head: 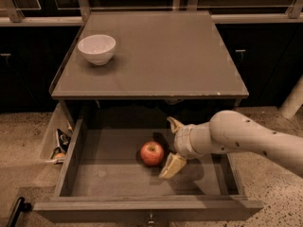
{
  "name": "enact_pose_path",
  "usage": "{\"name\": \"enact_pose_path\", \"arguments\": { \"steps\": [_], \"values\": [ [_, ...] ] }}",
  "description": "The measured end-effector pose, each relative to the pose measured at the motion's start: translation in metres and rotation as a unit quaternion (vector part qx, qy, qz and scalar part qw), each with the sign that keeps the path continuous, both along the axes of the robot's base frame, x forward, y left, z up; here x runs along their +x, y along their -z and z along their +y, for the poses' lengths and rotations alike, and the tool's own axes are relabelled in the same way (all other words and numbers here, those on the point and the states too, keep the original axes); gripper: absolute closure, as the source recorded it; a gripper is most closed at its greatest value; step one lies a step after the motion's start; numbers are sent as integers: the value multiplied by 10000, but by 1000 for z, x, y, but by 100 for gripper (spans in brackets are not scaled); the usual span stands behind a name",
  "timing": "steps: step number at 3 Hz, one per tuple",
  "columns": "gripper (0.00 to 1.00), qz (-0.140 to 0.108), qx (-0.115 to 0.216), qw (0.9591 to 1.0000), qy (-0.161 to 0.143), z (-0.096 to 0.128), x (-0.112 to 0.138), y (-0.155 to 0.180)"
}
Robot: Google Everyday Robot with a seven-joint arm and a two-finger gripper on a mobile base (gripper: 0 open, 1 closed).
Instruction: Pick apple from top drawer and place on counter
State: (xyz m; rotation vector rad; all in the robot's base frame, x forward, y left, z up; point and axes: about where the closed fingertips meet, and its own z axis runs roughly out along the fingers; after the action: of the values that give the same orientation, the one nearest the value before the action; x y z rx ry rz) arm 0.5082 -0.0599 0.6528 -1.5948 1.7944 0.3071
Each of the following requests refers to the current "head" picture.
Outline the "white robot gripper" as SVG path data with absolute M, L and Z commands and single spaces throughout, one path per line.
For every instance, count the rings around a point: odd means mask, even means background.
M 187 159 L 201 158 L 210 153 L 212 146 L 208 123 L 184 126 L 171 116 L 167 120 L 171 132 L 175 133 L 174 148 L 177 153 L 169 154 L 159 174 L 162 179 L 170 179 L 175 176 L 187 164 Z

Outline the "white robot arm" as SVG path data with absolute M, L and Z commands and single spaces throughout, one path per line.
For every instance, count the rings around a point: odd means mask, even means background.
M 205 155 L 248 151 L 303 176 L 303 138 L 267 129 L 235 111 L 220 111 L 203 124 L 184 125 L 169 117 L 175 151 L 168 156 L 160 176 L 170 179 L 188 160 Z

